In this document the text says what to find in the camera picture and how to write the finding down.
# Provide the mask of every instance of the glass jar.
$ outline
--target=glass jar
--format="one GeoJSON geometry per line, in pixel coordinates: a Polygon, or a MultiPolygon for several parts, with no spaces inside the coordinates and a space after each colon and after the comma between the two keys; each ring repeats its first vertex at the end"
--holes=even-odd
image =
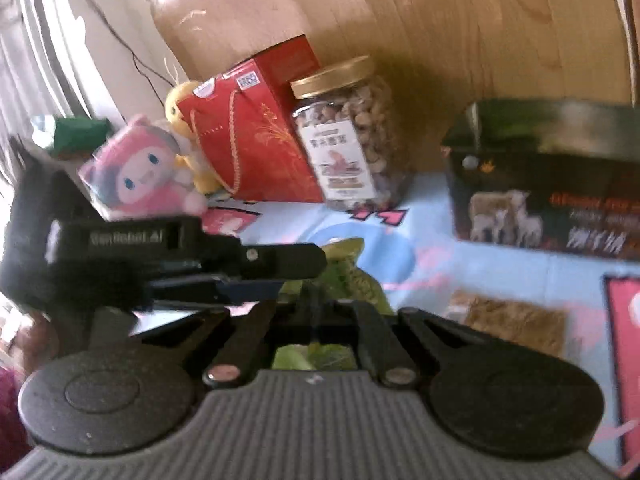
{"type": "Polygon", "coordinates": [[[405,172],[391,91],[369,56],[328,66],[291,83],[293,112],[326,204],[384,211],[400,200],[405,172]]]}

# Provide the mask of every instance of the box with animal pictures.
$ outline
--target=box with animal pictures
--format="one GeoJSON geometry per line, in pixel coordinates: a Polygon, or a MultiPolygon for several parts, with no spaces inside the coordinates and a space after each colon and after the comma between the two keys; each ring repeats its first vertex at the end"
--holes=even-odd
{"type": "Polygon", "coordinates": [[[478,102],[442,155],[458,238],[640,260],[640,110],[478,102]]]}

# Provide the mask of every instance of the animal picture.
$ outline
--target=animal picture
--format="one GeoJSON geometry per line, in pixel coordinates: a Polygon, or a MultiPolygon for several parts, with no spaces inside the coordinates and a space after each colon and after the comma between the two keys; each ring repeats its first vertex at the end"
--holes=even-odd
{"type": "Polygon", "coordinates": [[[323,175],[350,176],[362,173],[357,161],[348,162],[341,153],[335,150],[329,150],[328,155],[331,157],[331,163],[320,164],[323,175]]]}
{"type": "Polygon", "coordinates": [[[505,193],[475,193],[469,201],[469,239],[516,247],[538,247],[542,243],[543,222],[540,216],[527,213],[528,196],[528,192],[517,189],[505,193]]]}

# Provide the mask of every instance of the wooden surface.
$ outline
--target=wooden surface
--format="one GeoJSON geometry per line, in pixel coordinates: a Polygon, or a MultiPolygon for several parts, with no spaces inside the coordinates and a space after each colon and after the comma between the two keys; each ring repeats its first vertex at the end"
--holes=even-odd
{"type": "Polygon", "coordinates": [[[629,39],[631,43],[631,59],[635,64],[636,100],[640,96],[640,80],[638,79],[640,66],[638,63],[638,30],[640,30],[640,0],[625,0],[626,22],[629,24],[629,39]]]}
{"type": "Polygon", "coordinates": [[[191,78],[206,79],[305,33],[323,64],[373,54],[417,169],[470,102],[570,96],[629,103],[616,0],[152,0],[191,78]]]}

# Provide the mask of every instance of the red gift bag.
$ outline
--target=red gift bag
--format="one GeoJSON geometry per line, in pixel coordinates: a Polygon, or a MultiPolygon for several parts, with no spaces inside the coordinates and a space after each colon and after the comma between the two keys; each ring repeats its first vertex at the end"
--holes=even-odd
{"type": "Polygon", "coordinates": [[[304,36],[279,43],[200,85],[178,103],[235,198],[322,202],[290,120],[289,81],[319,67],[304,36]]]}

